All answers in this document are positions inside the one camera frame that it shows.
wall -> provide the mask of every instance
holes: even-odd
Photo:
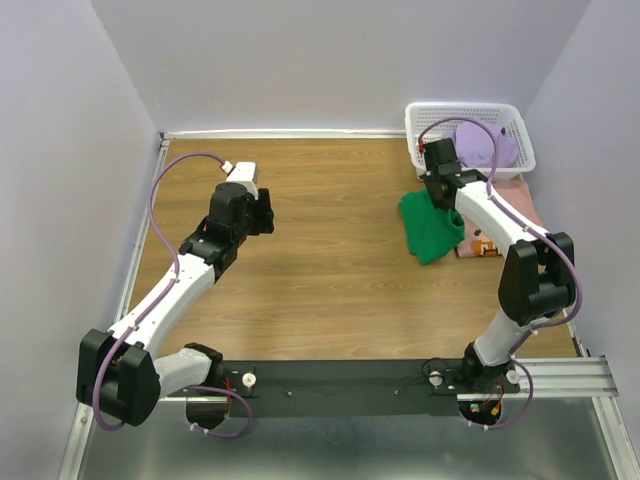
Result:
[[[88,0],[0,2],[0,478],[57,478],[157,134]]]
[[[162,131],[404,128],[419,100],[525,111],[589,0],[93,0]]]
[[[578,334],[593,355],[607,355],[640,452],[638,25],[637,0],[594,0],[526,122],[538,211],[576,241],[586,290]]]

purple cloth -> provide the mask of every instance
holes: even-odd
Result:
[[[516,141],[506,135],[504,127],[496,125],[495,123],[483,122],[478,118],[474,118],[474,120],[485,125],[496,139],[498,152],[500,154],[498,157],[498,168],[511,167],[518,158],[518,155],[520,155],[520,149]],[[482,128],[471,122],[462,122],[448,137],[453,139],[458,159],[462,165],[470,168],[491,167],[493,143],[491,143],[487,132]]]

pink cloth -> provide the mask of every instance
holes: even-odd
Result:
[[[496,183],[496,191],[529,221],[542,226],[542,221],[531,201],[529,185],[524,180],[509,180]],[[501,255],[495,244],[487,237],[478,226],[464,217],[464,240],[457,246],[458,256],[466,257],[495,257]]]

white plastic basket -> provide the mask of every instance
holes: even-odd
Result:
[[[416,168],[418,176],[425,172],[424,159],[418,152],[418,135],[434,122],[447,117],[479,118],[489,123],[496,123],[506,128],[507,134],[515,139],[520,148],[520,155],[509,168],[496,169],[495,181],[509,180],[521,173],[530,172],[536,166],[533,147],[527,127],[516,107],[506,103],[452,103],[452,102],[416,102],[407,105],[405,110],[405,125],[407,129],[407,143],[411,162]],[[425,142],[442,138],[459,125],[460,121],[446,122],[425,135]],[[485,175],[489,168],[479,168]]]

table surface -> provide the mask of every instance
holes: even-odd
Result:
[[[408,253],[398,201],[423,187],[404,140],[173,140],[168,158],[194,150],[256,161],[259,185],[271,190],[276,231],[247,239],[162,354],[195,341],[239,360],[460,357],[495,315],[502,258],[451,253],[420,266]],[[155,212],[173,245],[206,215],[223,180],[206,158],[166,176]],[[150,233],[132,305],[169,265]],[[559,327],[541,331],[521,355],[575,350]]]
[[[506,401],[513,414],[522,401]],[[536,399],[511,427],[429,416],[258,419],[236,439],[190,432],[184,401],[140,427],[92,427],[80,479],[608,480],[611,460],[589,398]],[[226,422],[243,422],[243,419]],[[237,428],[237,423],[221,425]]]

